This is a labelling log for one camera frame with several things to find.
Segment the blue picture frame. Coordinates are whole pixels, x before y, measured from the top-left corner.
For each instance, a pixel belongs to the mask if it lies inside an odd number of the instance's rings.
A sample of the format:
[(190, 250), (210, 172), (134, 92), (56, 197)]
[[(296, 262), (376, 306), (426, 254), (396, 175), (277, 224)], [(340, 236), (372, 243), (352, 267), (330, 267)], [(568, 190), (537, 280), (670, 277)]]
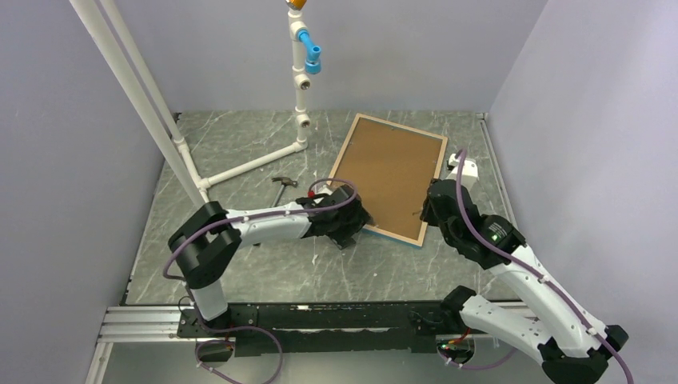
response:
[(329, 176), (356, 186), (372, 216), (365, 230), (421, 248), (428, 227), (422, 204), (447, 144), (443, 135), (357, 114)]

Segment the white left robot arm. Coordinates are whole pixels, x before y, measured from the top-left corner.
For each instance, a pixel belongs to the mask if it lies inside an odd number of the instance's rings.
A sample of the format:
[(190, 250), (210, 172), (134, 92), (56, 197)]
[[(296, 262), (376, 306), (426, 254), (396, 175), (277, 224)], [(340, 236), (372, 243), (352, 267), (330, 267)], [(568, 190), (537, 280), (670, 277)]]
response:
[(360, 195), (350, 185), (311, 193), (282, 206), (227, 210), (219, 202), (200, 207), (169, 238), (171, 262), (199, 311), (198, 325), (211, 336), (230, 322), (229, 303), (220, 282), (234, 255), (247, 246), (278, 240), (327, 237), (339, 248), (372, 222)]

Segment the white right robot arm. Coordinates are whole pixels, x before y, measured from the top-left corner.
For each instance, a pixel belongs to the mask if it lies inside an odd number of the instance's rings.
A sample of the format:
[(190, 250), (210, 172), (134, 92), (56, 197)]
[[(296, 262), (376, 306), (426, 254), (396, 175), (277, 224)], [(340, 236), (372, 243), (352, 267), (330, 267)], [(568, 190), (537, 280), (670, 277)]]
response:
[(618, 325), (591, 315), (543, 267), (522, 233), (506, 218), (482, 214), (468, 190), (434, 179), (421, 220), (445, 243), (508, 285), (534, 313), (529, 320), (457, 286), (441, 301), (441, 323), (490, 334), (532, 358), (554, 383), (596, 383), (628, 341)]

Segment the steel claw hammer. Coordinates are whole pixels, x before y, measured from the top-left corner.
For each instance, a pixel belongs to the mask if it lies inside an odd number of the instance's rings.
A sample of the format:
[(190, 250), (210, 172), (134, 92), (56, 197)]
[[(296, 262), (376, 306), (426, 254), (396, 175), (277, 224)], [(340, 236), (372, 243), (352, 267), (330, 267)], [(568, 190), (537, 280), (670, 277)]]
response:
[(279, 202), (280, 202), (280, 200), (281, 200), (281, 197), (282, 197), (282, 195), (283, 195), (283, 193), (285, 192), (285, 189), (286, 189), (287, 187), (296, 188), (296, 187), (298, 186), (298, 181), (293, 180), (293, 179), (291, 179), (290, 177), (282, 177), (282, 176), (281, 176), (281, 177), (274, 177), (274, 178), (271, 178), (271, 181), (272, 181), (273, 183), (278, 182), (278, 183), (280, 184), (280, 186), (279, 186), (279, 189), (278, 189), (278, 191), (277, 191), (277, 194), (276, 194), (274, 200), (271, 202), (271, 204), (270, 204), (268, 210), (266, 211), (266, 213), (268, 214), (268, 216), (263, 216), (262, 218), (259, 218), (259, 220), (262, 220), (262, 221), (263, 221), (263, 220), (268, 220), (268, 219), (272, 218), (273, 215), (270, 214), (271, 212), (274, 212), (274, 211), (275, 211), (275, 212), (278, 212), (278, 211), (280, 211), (280, 210), (283, 210), (283, 212), (285, 213), (285, 212), (286, 212), (286, 208), (285, 208), (285, 207), (281, 207), (281, 206), (279, 205)]

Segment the blue pipe fitting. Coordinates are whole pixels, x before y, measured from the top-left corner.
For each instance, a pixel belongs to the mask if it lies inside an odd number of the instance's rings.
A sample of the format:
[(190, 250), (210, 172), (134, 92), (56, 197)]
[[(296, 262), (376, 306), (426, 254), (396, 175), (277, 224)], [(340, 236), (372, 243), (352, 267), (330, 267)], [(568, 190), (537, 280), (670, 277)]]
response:
[(312, 40), (307, 29), (301, 29), (297, 32), (297, 40), (305, 48), (305, 71), (311, 75), (319, 74), (321, 72), (322, 48)]

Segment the orange pipe cap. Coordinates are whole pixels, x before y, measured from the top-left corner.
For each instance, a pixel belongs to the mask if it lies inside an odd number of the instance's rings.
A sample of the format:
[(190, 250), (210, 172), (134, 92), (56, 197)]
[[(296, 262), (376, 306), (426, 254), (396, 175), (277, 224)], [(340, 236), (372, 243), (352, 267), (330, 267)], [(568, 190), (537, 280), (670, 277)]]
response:
[(286, 0), (286, 3), (291, 10), (301, 11), (307, 0)]

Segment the aluminium table edge rail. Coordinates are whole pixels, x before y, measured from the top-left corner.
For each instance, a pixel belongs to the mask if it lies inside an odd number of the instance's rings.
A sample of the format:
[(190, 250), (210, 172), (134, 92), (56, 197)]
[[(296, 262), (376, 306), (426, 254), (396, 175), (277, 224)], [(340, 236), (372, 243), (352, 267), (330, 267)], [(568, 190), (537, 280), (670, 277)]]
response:
[[(498, 157), (491, 138), (489, 137), (488, 115), (484, 112), (473, 113), (473, 129), (481, 136), (481, 142), (474, 146), (473, 159), (478, 172), (478, 182), (472, 189), (473, 197), (478, 197), (482, 214), (498, 214), (517, 226), (516, 215), (507, 191), (505, 180), (501, 173)], [(492, 276), (479, 266), (475, 268), (472, 288), (498, 305), (511, 304), (511, 310), (516, 311), (517, 305), (524, 307), (527, 318), (538, 319), (539, 316), (517, 294), (509, 293), (509, 287)]]

